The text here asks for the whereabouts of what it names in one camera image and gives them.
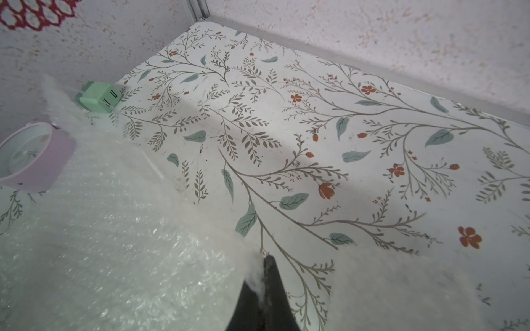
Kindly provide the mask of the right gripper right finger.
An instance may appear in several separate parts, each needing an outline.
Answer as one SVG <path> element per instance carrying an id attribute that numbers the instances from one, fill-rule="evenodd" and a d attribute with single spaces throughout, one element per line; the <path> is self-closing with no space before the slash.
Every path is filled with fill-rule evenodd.
<path id="1" fill-rule="evenodd" d="M 273 256 L 264 258 L 264 330 L 299 331 L 297 321 L 291 312 L 279 268 Z"/>

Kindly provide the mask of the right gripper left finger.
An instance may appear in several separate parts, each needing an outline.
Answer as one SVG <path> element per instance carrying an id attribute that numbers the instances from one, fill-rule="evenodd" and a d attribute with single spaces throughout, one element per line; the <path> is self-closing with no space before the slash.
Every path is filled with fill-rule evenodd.
<path id="1" fill-rule="evenodd" d="M 263 330 L 265 330 L 265 319 L 259 305 L 258 295 L 244 282 L 226 331 Z"/>

